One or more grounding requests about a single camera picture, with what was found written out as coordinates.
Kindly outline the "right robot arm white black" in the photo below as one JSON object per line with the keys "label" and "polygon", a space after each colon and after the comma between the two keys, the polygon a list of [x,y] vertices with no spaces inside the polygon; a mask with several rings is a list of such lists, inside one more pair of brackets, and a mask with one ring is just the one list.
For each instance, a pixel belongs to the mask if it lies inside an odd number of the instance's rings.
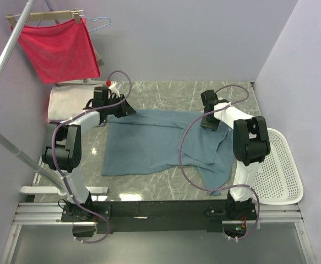
{"label": "right robot arm white black", "polygon": [[252,116],[237,109],[226,99],[218,98],[214,90],[201,93],[204,113],[201,127],[216,130],[222,123],[233,132],[233,154],[237,160],[234,188],[230,189],[226,200],[226,215],[239,219],[254,209],[251,187],[257,171],[270,153],[270,141],[265,118]]}

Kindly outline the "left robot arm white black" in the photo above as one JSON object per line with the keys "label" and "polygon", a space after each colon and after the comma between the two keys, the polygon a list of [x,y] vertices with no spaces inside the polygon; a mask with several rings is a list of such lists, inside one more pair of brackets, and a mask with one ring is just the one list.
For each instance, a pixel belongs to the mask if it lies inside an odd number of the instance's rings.
{"label": "left robot arm white black", "polygon": [[136,114],[136,110],[128,103],[127,95],[113,86],[97,86],[89,98],[80,95],[75,98],[80,105],[72,104],[70,97],[67,102],[55,103],[56,106],[67,107],[69,111],[64,117],[50,116],[42,161],[61,179],[68,202],[77,204],[74,214],[81,221],[88,221],[93,217],[94,207],[88,203],[91,201],[91,193],[79,169],[82,135],[103,124],[108,116],[131,116]]}

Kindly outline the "blue t shirt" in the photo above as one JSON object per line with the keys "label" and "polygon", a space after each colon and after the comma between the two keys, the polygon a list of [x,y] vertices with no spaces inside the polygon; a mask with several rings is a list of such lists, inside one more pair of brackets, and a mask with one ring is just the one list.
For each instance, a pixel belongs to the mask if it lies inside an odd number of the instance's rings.
{"label": "blue t shirt", "polygon": [[232,130],[200,126],[198,112],[140,109],[135,115],[108,118],[103,176],[146,175],[179,166],[198,170],[207,189],[231,176]]}

